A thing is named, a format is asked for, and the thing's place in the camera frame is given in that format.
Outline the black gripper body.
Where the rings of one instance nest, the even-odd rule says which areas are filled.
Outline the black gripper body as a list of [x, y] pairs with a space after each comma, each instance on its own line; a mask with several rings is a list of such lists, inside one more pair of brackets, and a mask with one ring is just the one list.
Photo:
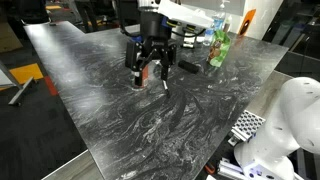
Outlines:
[[125, 66], [143, 69], [153, 60], [159, 60], [164, 68], [170, 68], [176, 59], [176, 46], [170, 42], [172, 28], [168, 18], [151, 9], [140, 11], [141, 41], [127, 43]]

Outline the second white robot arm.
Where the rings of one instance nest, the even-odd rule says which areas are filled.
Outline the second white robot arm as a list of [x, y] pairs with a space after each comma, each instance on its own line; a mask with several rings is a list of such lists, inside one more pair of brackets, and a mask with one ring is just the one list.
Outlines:
[[282, 85], [266, 121], [234, 156], [247, 180], [295, 180], [288, 155], [299, 148], [320, 154], [320, 82], [309, 77]]

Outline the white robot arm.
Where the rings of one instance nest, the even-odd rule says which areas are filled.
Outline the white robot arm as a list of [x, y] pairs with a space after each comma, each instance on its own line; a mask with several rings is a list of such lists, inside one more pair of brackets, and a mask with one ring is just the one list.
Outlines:
[[134, 73], [134, 84], [144, 86], [143, 71], [153, 60], [161, 65], [161, 80], [166, 83], [169, 68], [176, 62], [176, 45], [170, 41], [172, 29], [167, 17], [158, 12], [161, 0], [138, 0], [141, 41], [129, 40], [125, 66]]

